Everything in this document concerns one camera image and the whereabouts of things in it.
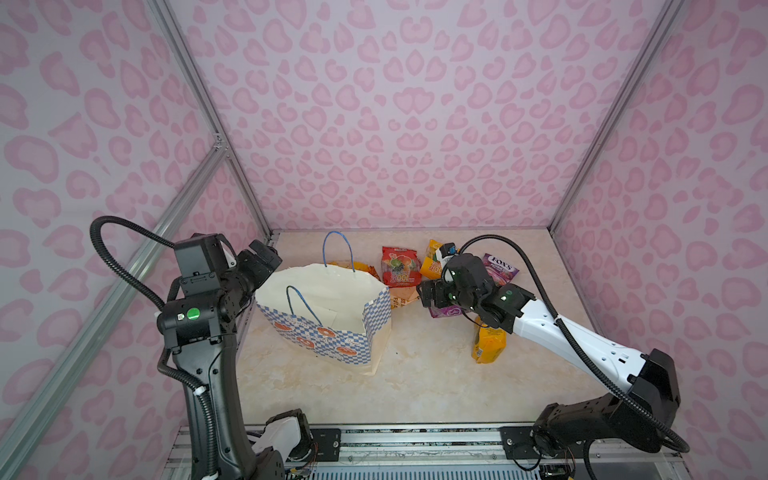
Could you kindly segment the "purple snack bag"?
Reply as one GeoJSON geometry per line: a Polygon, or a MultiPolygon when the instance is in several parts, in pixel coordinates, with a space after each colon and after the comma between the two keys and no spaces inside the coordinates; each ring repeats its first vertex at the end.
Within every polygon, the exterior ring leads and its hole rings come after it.
{"type": "Polygon", "coordinates": [[[434,307],[430,306],[428,308],[428,311],[432,318],[447,318],[447,317],[455,317],[455,316],[462,316],[464,313],[464,310],[460,306],[451,305],[448,307],[434,307]]]}

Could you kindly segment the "yellow gummy snack bag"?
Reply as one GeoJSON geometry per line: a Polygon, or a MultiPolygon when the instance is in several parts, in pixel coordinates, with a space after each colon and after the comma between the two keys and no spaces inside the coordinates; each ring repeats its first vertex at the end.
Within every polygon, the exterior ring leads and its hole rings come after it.
{"type": "Polygon", "coordinates": [[[365,272],[380,280],[380,276],[374,266],[368,265],[358,261],[331,261],[330,265],[338,266],[341,268],[365,272]]]}

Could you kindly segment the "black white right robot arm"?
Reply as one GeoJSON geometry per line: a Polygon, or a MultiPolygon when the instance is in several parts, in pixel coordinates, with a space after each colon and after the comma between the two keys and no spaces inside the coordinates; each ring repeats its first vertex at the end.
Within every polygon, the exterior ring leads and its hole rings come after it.
{"type": "Polygon", "coordinates": [[[424,280],[417,290],[424,306],[473,313],[483,325],[544,347],[606,388],[592,400],[544,408],[530,433],[541,454],[555,456],[573,444],[601,439],[619,439],[647,453],[689,452],[672,428],[681,400],[668,354],[621,345],[556,314],[514,283],[497,284],[474,255],[451,257],[441,278],[424,280]]]}

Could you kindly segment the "tan kraft snack pouch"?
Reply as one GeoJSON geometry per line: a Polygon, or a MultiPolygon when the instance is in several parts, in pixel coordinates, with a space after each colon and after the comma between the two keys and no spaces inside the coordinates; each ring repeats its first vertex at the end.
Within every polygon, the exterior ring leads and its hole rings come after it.
{"type": "Polygon", "coordinates": [[[405,307],[420,299],[416,286],[390,287],[390,307],[397,309],[405,307]]]}

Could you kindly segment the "yellow candy snack bag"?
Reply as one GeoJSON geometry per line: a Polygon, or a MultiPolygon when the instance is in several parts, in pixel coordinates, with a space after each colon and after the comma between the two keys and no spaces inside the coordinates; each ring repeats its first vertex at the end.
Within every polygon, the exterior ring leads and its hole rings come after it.
{"type": "Polygon", "coordinates": [[[441,277],[442,265],[441,261],[438,259],[438,253],[442,246],[443,244],[436,240],[431,239],[429,241],[420,268],[420,273],[423,278],[428,280],[438,280],[441,277]]]}

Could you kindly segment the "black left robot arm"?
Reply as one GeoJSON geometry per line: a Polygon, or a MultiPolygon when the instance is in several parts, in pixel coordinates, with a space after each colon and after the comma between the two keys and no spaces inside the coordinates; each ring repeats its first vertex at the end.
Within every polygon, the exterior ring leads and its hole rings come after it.
{"type": "Polygon", "coordinates": [[[236,360],[238,319],[277,270],[277,251],[255,240],[235,253],[221,234],[196,234],[173,246],[180,270],[157,318],[163,375],[184,387],[194,479],[284,479],[289,461],[312,461],[317,446],[299,409],[261,432],[245,426],[236,360]]]}

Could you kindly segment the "blue checkered paper bag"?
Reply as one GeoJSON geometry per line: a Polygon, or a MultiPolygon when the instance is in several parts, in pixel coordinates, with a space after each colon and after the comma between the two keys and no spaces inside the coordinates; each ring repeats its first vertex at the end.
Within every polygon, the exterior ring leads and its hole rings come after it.
{"type": "Polygon", "coordinates": [[[376,374],[391,334],[390,289],[355,266],[322,262],[273,273],[255,302],[277,333],[316,357],[365,376],[376,374]]]}

